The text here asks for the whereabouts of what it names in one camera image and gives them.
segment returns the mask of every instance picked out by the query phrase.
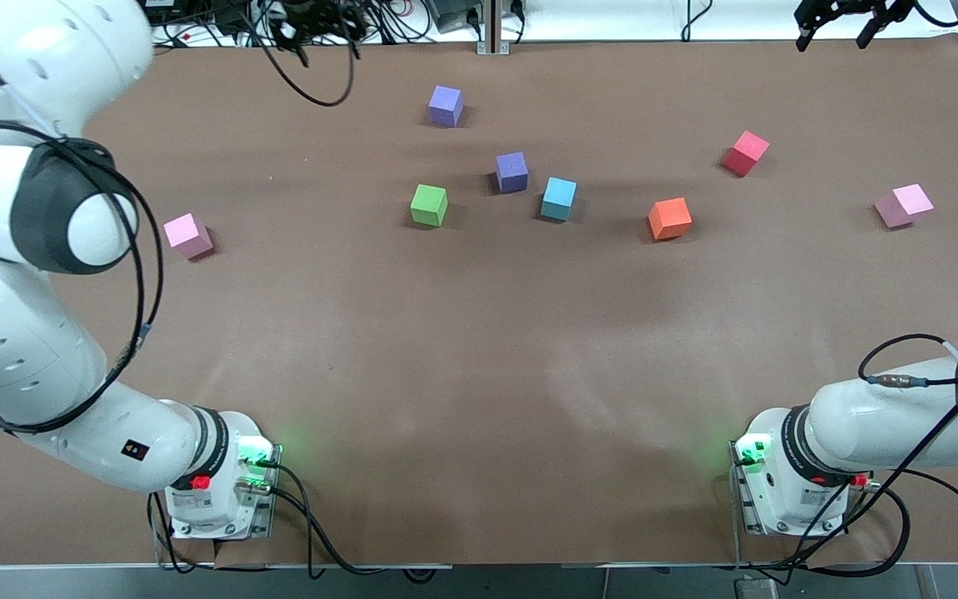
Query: cube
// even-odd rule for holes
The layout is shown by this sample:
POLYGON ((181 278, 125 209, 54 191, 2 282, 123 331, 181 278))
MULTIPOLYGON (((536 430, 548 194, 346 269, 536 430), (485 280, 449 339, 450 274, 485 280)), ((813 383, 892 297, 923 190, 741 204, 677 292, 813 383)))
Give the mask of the cube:
POLYGON ((726 158, 723 158, 723 166, 726 166, 734 173, 744 177, 760 161, 760 156, 768 150, 767 141, 754 136, 748 131, 742 133, 734 147, 727 152, 726 158))
POLYGON ((431 122, 441 126, 457 126, 464 111, 464 94, 452 87, 436 85, 431 101, 427 102, 427 111, 431 122))
POLYGON ((497 187, 501 193, 527 189, 527 161, 524 152, 502 153, 497 157, 497 187))
POLYGON ((190 212, 165 223, 165 236, 171 249, 179 251, 187 260, 194 260, 213 250, 208 229, 190 212))
POLYGON ((915 223, 916 219, 926 212, 934 210, 931 198, 926 197, 923 187, 919 185, 897 187, 889 195, 875 202, 881 219, 886 227, 902 227, 915 223))
POLYGON ((575 199, 575 182, 549 177, 546 193, 542 196, 542 215, 547 219, 567 220, 571 202, 575 199))
POLYGON ((422 225, 432 227, 441 227, 442 219, 446 216, 446 205, 449 205, 449 197, 446 190, 435 186, 416 186, 416 194, 413 195, 413 201, 410 210, 413 220, 422 225))
POLYGON ((657 240, 681 236, 692 224, 693 217, 689 215, 689 208, 682 197, 655 202, 653 210, 649 212, 649 227, 653 229, 653 237, 657 240))

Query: black square sticker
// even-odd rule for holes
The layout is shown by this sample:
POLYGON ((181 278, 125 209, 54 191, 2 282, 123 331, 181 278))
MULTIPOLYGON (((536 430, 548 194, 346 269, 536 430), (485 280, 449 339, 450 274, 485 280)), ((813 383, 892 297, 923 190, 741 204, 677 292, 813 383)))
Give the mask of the black square sticker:
POLYGON ((121 448, 122 454, 125 454, 128 458, 138 459, 140 462, 143 462, 143 458, 146 457, 148 451, 150 451, 149 447, 130 439, 128 439, 128 443, 125 443, 125 447, 121 448))

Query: green cube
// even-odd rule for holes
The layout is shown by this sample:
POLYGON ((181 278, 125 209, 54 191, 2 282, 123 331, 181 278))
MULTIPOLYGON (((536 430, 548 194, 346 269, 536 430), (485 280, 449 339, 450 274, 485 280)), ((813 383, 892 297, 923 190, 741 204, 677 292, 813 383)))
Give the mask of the green cube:
POLYGON ((434 186, 416 186, 416 195, 410 205, 413 220, 422 225, 441 227, 442 219, 446 216, 446 205, 449 205, 446 190, 434 186))

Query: orange cube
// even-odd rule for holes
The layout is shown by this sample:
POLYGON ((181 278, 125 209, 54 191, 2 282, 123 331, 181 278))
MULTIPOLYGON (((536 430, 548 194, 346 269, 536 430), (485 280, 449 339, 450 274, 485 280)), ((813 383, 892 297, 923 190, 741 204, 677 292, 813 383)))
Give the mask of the orange cube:
POLYGON ((683 197, 655 202, 653 210, 649 212, 649 227, 653 229, 653 237, 657 240, 681 236, 692 224, 693 217, 689 216, 689 208, 683 197))

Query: blue cube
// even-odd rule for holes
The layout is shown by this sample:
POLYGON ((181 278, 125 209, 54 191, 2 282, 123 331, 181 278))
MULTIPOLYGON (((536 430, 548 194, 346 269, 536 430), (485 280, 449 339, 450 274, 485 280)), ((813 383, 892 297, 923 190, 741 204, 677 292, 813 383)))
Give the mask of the blue cube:
POLYGON ((497 157, 497 189, 501 193, 527 189, 527 161, 524 152, 503 153, 497 157))
POLYGON ((442 126, 457 126, 464 111, 464 94, 452 87, 436 85, 431 101, 427 102, 427 111, 431 122, 442 126))
POLYGON ((571 202, 575 199, 575 182, 549 177, 549 185, 542 196, 542 215, 547 219, 567 220, 571 202))

